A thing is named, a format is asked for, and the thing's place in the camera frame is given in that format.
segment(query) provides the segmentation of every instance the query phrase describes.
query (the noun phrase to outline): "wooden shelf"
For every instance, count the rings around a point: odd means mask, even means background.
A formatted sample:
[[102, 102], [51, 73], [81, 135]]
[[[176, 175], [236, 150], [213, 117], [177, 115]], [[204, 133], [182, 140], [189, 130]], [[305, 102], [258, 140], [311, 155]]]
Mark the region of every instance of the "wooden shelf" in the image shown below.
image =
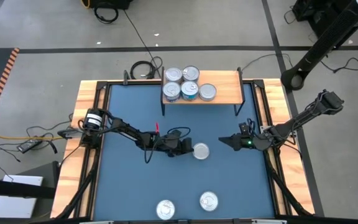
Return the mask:
[[209, 83], [216, 88], [216, 96], [212, 101], [203, 101], [200, 97], [197, 97], [193, 101], [180, 98], [171, 103], [163, 96], [162, 103], [165, 105], [240, 105], [244, 102], [240, 80], [242, 80], [242, 77], [238, 71], [200, 71], [198, 86]]

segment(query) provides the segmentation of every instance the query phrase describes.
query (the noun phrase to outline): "tin can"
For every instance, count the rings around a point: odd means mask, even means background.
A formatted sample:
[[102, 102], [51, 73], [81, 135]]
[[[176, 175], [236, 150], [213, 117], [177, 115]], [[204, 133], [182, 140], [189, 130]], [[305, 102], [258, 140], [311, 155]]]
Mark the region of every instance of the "tin can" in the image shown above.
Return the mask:
[[180, 86], [175, 82], [168, 82], [162, 88], [162, 92], [169, 102], [174, 102], [180, 97]]
[[195, 82], [184, 82], [180, 89], [184, 100], [192, 101], [198, 96], [198, 85]]
[[168, 82], [181, 83], [182, 74], [179, 68], [168, 68], [164, 75]]
[[213, 192], [204, 192], [200, 197], [200, 205], [207, 212], [212, 212], [218, 206], [218, 197]]
[[200, 86], [200, 98], [204, 101], [211, 101], [216, 96], [216, 88], [212, 84]]
[[209, 156], [209, 147], [204, 143], [197, 143], [193, 147], [196, 159], [206, 159]]
[[194, 66], [187, 66], [185, 69], [183, 69], [184, 81], [192, 81], [197, 83], [199, 77], [200, 77], [200, 71], [198, 70], [198, 68]]
[[157, 205], [157, 215], [162, 220], [169, 220], [175, 214], [175, 206], [170, 200], [162, 200]]

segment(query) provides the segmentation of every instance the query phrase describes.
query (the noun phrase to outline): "wooden board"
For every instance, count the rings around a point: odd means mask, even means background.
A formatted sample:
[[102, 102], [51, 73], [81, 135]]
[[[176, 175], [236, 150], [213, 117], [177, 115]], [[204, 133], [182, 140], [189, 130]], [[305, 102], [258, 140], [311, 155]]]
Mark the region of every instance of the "wooden board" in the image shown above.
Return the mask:
[[237, 71], [200, 71], [198, 86], [206, 83], [212, 84], [216, 88], [216, 96], [211, 101], [203, 101], [201, 98], [187, 101], [183, 98], [175, 102], [169, 102], [165, 97], [162, 99], [164, 104], [232, 104], [242, 103], [242, 92], [239, 73]]
[[[75, 128], [77, 127], [77, 122], [79, 119], [85, 117], [86, 111], [88, 108], [93, 106], [93, 99], [96, 89], [96, 83], [98, 81], [82, 81], [80, 84], [80, 89], [78, 91], [78, 97], [75, 104], [75, 110], [73, 115], [73, 122], [71, 125]], [[269, 103], [270, 113], [272, 115], [273, 123], [284, 123], [290, 119], [288, 112], [287, 102], [285, 101], [285, 96], [283, 88], [280, 83], [280, 79], [277, 78], [268, 78], [264, 79], [265, 82], [265, 91], [267, 93], [267, 99]], [[266, 117], [264, 116], [264, 109], [262, 103], [262, 97], [260, 97], [260, 91], [257, 91], [259, 105], [262, 113], [262, 121], [264, 125], [267, 125]], [[99, 99], [99, 105], [103, 100], [103, 95]], [[72, 139], [67, 142], [67, 147], [65, 151], [65, 157], [71, 153], [78, 146], [79, 139]], [[74, 196], [75, 192], [78, 189], [78, 184], [80, 181], [81, 166], [83, 158], [85, 155], [85, 149], [82, 147], [79, 148], [75, 153], [73, 153], [69, 158], [66, 159], [62, 165], [60, 171], [60, 177], [57, 185], [57, 190], [55, 194], [55, 200], [53, 202], [52, 212], [50, 217], [56, 217], [59, 215], [66, 205], [70, 202], [71, 198]], [[303, 170], [303, 164], [300, 159], [299, 153], [295, 150], [282, 146], [281, 148], [281, 160], [285, 176], [285, 182], [287, 187], [290, 189], [295, 198], [304, 206], [304, 208], [313, 213], [313, 204], [311, 201], [311, 196], [309, 192], [309, 187], [306, 181], [306, 175]], [[93, 154], [90, 155], [90, 162], [93, 162]], [[88, 191], [85, 192], [83, 197], [83, 203], [81, 206], [80, 216], [85, 215], [85, 208], [88, 198]], [[283, 199], [278, 195], [278, 204], [280, 205], [280, 213], [285, 214], [283, 209]]]

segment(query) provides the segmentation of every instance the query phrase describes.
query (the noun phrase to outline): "gray floor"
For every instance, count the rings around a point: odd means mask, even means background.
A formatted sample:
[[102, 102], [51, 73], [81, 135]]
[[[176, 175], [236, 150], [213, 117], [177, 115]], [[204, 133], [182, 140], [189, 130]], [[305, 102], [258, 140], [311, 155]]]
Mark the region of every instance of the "gray floor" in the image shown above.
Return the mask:
[[[307, 23], [287, 25], [283, 20], [283, 13], [295, 0], [268, 0], [268, 3], [281, 46], [313, 44], [308, 39], [311, 29]], [[135, 0], [128, 15], [148, 46], [272, 46], [260, 0]], [[351, 40], [358, 45], [358, 31]], [[0, 47], [141, 46], [122, 12], [113, 25], [106, 26], [77, 0], [5, 0], [0, 9]], [[274, 52], [152, 53], [161, 56], [166, 67], [192, 64], [203, 70], [229, 70]], [[290, 54], [293, 63], [305, 54], [283, 53]], [[324, 61], [336, 68], [350, 57], [358, 58], [358, 51], [333, 52]], [[138, 60], [149, 59], [145, 52], [19, 54], [0, 99], [0, 134], [23, 136], [28, 126], [48, 127], [67, 120], [81, 80], [122, 78], [124, 69], [130, 69]], [[245, 70], [244, 77], [279, 78], [277, 59], [274, 56], [261, 59]], [[302, 110], [324, 88], [334, 90], [346, 102], [339, 114], [317, 118], [304, 127], [318, 190], [327, 217], [358, 218], [358, 72], [343, 70], [332, 74], [319, 64], [305, 87], [295, 92], [298, 109]], [[56, 145], [57, 155], [51, 149], [16, 153], [21, 163], [0, 151], [0, 165], [9, 174], [15, 174], [62, 160], [65, 142], [57, 141]]]

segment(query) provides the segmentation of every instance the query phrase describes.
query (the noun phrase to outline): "blue table surface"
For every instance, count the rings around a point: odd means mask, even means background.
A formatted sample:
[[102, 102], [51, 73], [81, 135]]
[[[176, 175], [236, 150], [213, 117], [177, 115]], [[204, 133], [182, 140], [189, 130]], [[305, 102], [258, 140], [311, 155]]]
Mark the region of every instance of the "blue table surface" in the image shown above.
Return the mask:
[[[235, 152], [218, 137], [239, 132], [247, 118], [257, 120], [250, 85], [244, 85], [246, 103], [239, 116], [233, 105], [167, 105], [160, 107], [160, 86], [113, 85], [109, 110], [141, 131], [160, 132], [187, 126], [193, 145], [203, 142], [210, 155], [200, 161], [185, 154], [168, 157], [154, 152], [149, 164], [144, 152], [119, 134], [105, 134], [96, 192], [94, 221], [158, 220], [161, 200], [175, 205], [172, 219], [270, 218], [273, 205], [264, 158], [256, 150]], [[199, 203], [205, 191], [218, 196], [213, 212]]]

